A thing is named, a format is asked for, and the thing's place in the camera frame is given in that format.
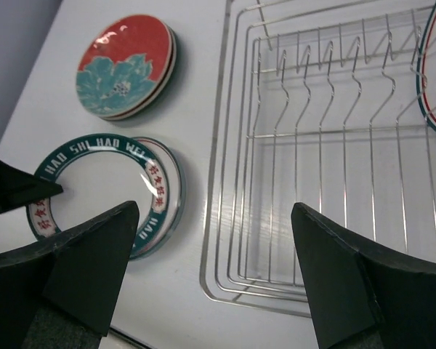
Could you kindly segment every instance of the red plate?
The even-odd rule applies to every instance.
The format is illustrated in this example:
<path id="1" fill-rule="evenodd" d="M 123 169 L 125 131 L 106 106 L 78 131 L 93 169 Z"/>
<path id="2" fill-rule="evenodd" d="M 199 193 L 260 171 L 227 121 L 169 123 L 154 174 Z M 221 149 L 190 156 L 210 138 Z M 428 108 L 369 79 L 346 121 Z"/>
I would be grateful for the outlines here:
<path id="1" fill-rule="evenodd" d="M 157 87 L 155 88 L 155 90 L 152 92 L 152 94 L 149 96 L 148 99 L 146 99 L 145 101 L 143 101 L 142 103 L 140 103 L 139 105 L 137 105 L 136 107 L 134 107 L 133 109 L 131 109 L 130 111 L 128 111 L 126 113 L 123 113 L 123 114 L 120 114 L 117 116 L 112 116 L 110 118 L 103 118 L 104 120 L 118 121 L 118 120 L 127 119 L 130 116 L 133 116 L 133 115 L 139 113 L 142 109 L 148 107 L 163 91 L 165 86 L 168 84 L 169 79 L 171 78 L 171 75 L 172 75 L 173 70 L 174 70 L 174 66 L 176 65 L 176 59 L 177 59 L 177 42 L 176 42 L 176 39 L 174 38 L 174 33 L 172 32 L 171 29 L 169 29 L 169 30 L 171 33 L 171 37 L 173 38 L 173 50 L 172 50 L 172 54 L 171 54 L 171 59 L 170 59 L 169 64 L 168 64 L 168 69 L 167 69 L 167 72 L 166 72 L 163 80 L 160 81 L 160 84 L 157 85 Z"/>
<path id="2" fill-rule="evenodd" d="M 107 118 L 147 100 L 168 71 L 172 38 L 149 15 L 125 17 L 89 46 L 78 67 L 76 89 L 82 105 Z"/>

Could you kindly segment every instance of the wire dish rack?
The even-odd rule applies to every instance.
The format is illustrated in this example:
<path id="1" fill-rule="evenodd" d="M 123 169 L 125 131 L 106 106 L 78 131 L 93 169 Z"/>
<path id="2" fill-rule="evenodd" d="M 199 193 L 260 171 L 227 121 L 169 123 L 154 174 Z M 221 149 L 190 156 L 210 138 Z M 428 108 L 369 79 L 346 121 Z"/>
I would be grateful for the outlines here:
<path id="1" fill-rule="evenodd" d="M 221 57 L 207 296 L 310 317 L 290 221 L 296 201 L 436 262 L 436 134 L 415 85 L 433 3 L 245 2 L 228 7 Z"/>

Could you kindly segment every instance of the white countertop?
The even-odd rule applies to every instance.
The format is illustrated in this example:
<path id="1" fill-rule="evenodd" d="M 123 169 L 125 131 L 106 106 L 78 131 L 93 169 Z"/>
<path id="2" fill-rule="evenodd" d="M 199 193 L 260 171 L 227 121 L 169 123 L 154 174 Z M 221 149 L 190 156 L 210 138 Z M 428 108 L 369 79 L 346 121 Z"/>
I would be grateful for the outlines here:
<path id="1" fill-rule="evenodd" d="M 79 104 L 76 68 L 98 32 L 134 13 L 171 26 L 181 62 L 161 103 L 110 123 Z M 187 205 L 165 246 L 129 263 L 113 325 L 158 349 L 316 348 L 309 319 L 215 303 L 198 282 L 224 19 L 224 0 L 64 0 L 1 141 L 0 159 L 32 173 L 48 153 L 78 136 L 112 132 L 159 139 L 180 156 Z M 0 252 L 32 242 L 24 209 L 0 216 Z M 101 348 L 122 347 L 106 340 Z"/>

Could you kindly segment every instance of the stainless steel wire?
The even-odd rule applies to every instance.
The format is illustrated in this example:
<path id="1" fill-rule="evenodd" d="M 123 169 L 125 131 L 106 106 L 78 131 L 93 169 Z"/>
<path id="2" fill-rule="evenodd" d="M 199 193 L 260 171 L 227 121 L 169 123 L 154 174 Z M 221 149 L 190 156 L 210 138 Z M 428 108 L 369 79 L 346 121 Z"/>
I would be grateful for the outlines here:
<path id="1" fill-rule="evenodd" d="M 384 237 L 378 229 L 395 227 L 401 237 L 385 243 L 414 254 L 417 237 L 409 225 L 419 205 L 410 200 L 409 148 L 423 146 L 420 161 L 427 168 L 431 207 L 423 212 L 432 212 L 436 241 L 436 136 L 426 127 L 433 111 L 417 113 L 427 79 L 415 67 L 425 53 L 419 43 L 431 6 L 294 31 L 295 20 L 381 0 L 302 13 L 294 13 L 292 1 L 258 1 L 234 17 L 230 13 L 235 22 L 221 74 L 227 84 L 219 101 L 224 111 L 216 115 L 201 285 L 218 302 L 309 316 L 286 211 L 291 202 L 314 204 L 316 197 L 320 212 L 356 231 L 366 227 L 364 235 L 379 242 Z M 283 16 L 274 16 L 277 9 Z M 252 20 L 252 12 L 260 22 Z M 416 76 L 425 81 L 419 95 L 403 84 Z M 404 99 L 411 100 L 405 107 Z M 337 156 L 339 172 L 333 168 Z M 398 178 L 391 190 L 385 189 L 392 176 L 385 177 L 388 167 Z M 419 184 L 423 192 L 426 181 Z M 366 188 L 369 223 L 368 205 L 359 198 Z M 400 225 L 394 217 L 388 221 L 388 210 L 400 215 Z"/>

